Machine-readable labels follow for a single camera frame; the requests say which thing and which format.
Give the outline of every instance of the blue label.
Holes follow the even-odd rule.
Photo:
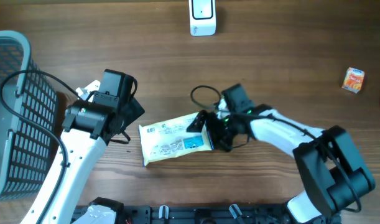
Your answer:
[[[356,69],[356,68],[353,68],[353,72],[356,72],[356,73],[362,74],[363,71],[358,70],[358,69]]]
[[[191,149],[191,148],[203,146],[202,136],[187,138],[187,139],[184,139],[183,141],[184,141],[185,149]]]

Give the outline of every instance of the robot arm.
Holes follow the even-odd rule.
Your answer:
[[[68,152],[68,165],[62,182],[52,203],[47,205],[62,169],[63,155],[59,148],[35,202],[21,223],[71,222],[89,174],[111,138],[121,133],[127,136],[124,132],[126,126],[144,113],[133,97],[136,88],[137,82],[132,76],[105,70],[100,88],[94,93],[92,102],[76,100],[68,107],[63,122],[64,131],[61,134],[61,140]],[[108,224],[115,222],[116,215],[110,208],[99,206],[95,214],[82,217],[81,220],[82,223]]]
[[[219,112],[201,111],[187,131],[199,132],[205,124],[215,147],[225,151],[235,148],[235,135],[247,134],[293,157],[305,191],[287,203],[287,210],[299,223],[351,210],[347,206],[353,202],[361,210],[359,198],[375,188],[375,181],[343,128],[312,128],[270,106],[256,106],[239,84],[222,94],[224,98],[216,104]],[[328,169],[328,159],[337,166]]]

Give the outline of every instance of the white device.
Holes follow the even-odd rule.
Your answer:
[[[188,0],[190,32],[193,36],[213,35],[216,32],[215,0]]]

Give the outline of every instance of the plastic basket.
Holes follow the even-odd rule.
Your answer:
[[[14,31],[0,31],[0,83],[12,72],[38,70],[28,40]],[[54,132],[58,101],[44,75],[21,74],[4,87],[7,104]],[[0,200],[36,194],[50,168],[52,140],[11,115],[0,104]]]

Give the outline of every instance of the snack package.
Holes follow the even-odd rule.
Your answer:
[[[187,127],[197,113],[139,126],[144,166],[150,162],[175,158],[191,152],[210,151],[213,145],[206,127],[201,133],[188,133]]]
[[[363,85],[365,73],[355,68],[347,69],[346,78],[342,88],[358,93]]]

